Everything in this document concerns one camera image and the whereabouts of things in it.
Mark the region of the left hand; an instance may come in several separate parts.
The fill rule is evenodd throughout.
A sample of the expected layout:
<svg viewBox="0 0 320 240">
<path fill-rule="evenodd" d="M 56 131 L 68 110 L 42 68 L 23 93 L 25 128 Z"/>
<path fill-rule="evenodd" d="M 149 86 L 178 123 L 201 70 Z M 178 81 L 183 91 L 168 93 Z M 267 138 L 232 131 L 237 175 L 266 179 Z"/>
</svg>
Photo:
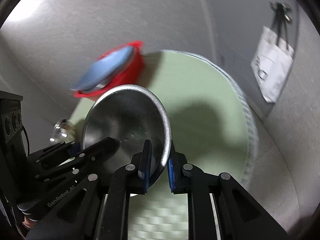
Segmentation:
<svg viewBox="0 0 320 240">
<path fill-rule="evenodd" d="M 37 222 L 30 220 L 30 218 L 28 216 L 24 216 L 24 221 L 22 222 L 22 224 L 29 229 L 32 229 L 36 226 Z"/>
</svg>

